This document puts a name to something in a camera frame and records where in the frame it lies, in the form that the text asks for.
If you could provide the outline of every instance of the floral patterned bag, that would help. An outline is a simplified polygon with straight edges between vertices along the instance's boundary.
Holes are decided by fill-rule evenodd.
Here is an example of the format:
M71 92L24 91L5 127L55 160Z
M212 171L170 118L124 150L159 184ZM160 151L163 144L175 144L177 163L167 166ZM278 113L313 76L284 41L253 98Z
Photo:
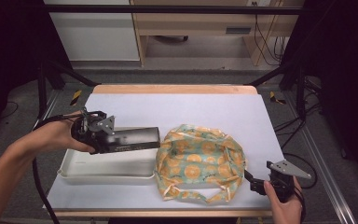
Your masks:
M234 139L218 129L183 124L168 132L156 156L158 190L164 200L230 201L241 185L245 156ZM212 183L221 190L207 198L180 184Z

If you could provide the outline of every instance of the white cabinet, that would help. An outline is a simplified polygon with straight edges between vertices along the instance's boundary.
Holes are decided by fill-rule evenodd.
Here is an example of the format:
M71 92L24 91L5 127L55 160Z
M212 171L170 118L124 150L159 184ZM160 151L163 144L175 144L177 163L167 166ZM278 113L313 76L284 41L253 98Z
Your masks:
M45 0L46 4L128 5L128 0ZM50 13L70 61L139 61L130 13Z

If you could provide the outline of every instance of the white table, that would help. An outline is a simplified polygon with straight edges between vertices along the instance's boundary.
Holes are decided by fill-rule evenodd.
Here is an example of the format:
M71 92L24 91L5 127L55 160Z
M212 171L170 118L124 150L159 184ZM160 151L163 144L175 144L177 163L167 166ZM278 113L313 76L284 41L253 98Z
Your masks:
M264 102L244 86L100 86L90 95L88 111L116 116L116 127L158 127L161 139L182 123L218 128L242 146L248 171L269 179L266 161L283 155ZM266 196L250 191L244 180L228 203L163 201L157 183L71 184L60 175L48 200L59 217L267 217Z

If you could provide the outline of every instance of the human arm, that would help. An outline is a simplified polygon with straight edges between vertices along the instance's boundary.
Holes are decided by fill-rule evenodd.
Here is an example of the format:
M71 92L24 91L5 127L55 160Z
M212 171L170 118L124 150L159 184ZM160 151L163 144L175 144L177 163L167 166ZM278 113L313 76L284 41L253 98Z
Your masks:
M71 120L47 123L7 148L0 157L0 216L12 192L38 154L67 148L83 152L94 151L94 148L72 138L72 124Z
M297 192L301 190L296 178ZM292 195L287 203L281 203L275 189L268 181L264 181L264 190L267 193L272 208L272 217L275 224L299 224L301 220L302 205L296 195Z

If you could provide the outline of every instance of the white tray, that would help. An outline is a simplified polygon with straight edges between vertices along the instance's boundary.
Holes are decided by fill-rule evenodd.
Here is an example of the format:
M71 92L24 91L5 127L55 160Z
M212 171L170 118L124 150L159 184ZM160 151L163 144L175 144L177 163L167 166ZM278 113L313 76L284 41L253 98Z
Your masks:
M156 153L156 148L95 155L68 149L57 173L70 184L151 185Z

